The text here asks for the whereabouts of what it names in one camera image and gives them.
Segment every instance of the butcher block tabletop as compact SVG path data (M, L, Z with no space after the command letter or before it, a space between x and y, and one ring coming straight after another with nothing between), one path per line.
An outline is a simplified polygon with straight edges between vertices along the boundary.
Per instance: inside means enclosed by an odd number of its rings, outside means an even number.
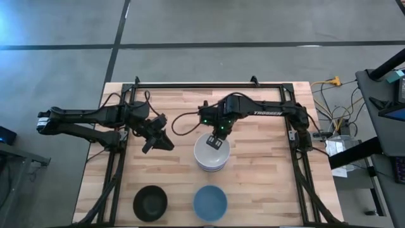
M294 85L297 102L307 108L308 113L318 124L309 82L291 83ZM112 92L121 93L121 88L122 83L107 83L101 103ZM278 89L257 87L148 90L151 93L152 107L157 112L164 113L168 119L166 133L175 148L173 151L152 149L145 155L141 150L145 140L129 134L115 225L302 225L284 118L251 116L238 120L232 133L227 137L231 145L229 161L217 172L203 171L194 158L195 141L202 134L212 132L212 127L200 125L186 136L176 136L170 128L175 117L185 112L197 111L197 107L202 106L204 100L214 104L231 92L242 92L254 100L280 101ZM136 100L145 100L144 91L137 89ZM112 96L107 105L115 105L118 102L119 98ZM155 116L151 111L149 118ZM175 130L187 132L198 121L197 115L186 115L176 122ZM109 130L100 126L96 126L96 129ZM312 123L309 131L316 131ZM320 142L314 143L314 147L324 149ZM89 157L102 149L99 144L92 144ZM316 193L334 216L343 220L328 158L318 151L311 151L308 156ZM82 219L100 196L107 161L108 152L103 152L86 164L73 222ZM194 194L208 184L222 188L228 199L226 214L212 224L198 219L192 208ZM150 223L140 221L132 209L136 193L148 185L161 187L168 196L165 214L159 220ZM111 193L106 206L105 220L109 217L112 196ZM308 213L311 214L308 195L306 202Z

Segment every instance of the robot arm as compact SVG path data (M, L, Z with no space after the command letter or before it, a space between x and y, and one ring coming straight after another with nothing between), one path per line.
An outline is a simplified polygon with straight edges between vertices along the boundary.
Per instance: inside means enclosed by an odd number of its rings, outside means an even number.
M118 131L101 132L77 124L99 124L112 129L127 125L136 133L135 136L146 139L142 148L144 153L151 148L172 150L174 145L166 135L166 130L163 130L167 122L165 115L160 114L153 120L146 119L148 116L149 106L140 101L131 105L125 103L103 106L97 110L62 110L52 107L38 114L37 130L44 135L63 133L81 137L91 143L99 142L106 149L112 149L119 147L122 140Z
M207 144L218 149L221 140L225 140L231 133L234 123L238 119L250 115L286 117L292 128L297 131L301 151L312 150L311 135L307 131L309 127L308 114L305 107L293 101L253 101L249 97L233 93L222 99L216 105L208 105L205 101L203 106L199 106L198 115L200 123L213 126L213 136L207 140Z

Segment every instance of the white label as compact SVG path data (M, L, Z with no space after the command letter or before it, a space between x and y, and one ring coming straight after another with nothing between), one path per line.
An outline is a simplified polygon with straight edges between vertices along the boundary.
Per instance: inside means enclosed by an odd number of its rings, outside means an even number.
M38 122L37 126L45 126L48 122Z
M271 115L279 116L283 114L281 111L254 111L253 115Z
M38 119L38 122L47 122L49 120L48 117L41 117Z

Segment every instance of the black bowl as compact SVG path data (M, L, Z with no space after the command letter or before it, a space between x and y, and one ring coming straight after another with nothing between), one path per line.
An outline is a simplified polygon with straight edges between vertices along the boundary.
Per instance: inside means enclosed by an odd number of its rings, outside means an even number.
M167 208L167 195L158 186L143 187L135 196L135 215L144 222L153 222L162 217Z

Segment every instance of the white bowl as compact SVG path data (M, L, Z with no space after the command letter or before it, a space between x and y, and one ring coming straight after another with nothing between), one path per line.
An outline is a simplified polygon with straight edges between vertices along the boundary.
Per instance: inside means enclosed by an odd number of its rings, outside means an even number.
M227 140L217 150L208 146L206 141L211 134L203 134L194 145L194 157L205 171L215 172L223 168L230 156L230 145Z

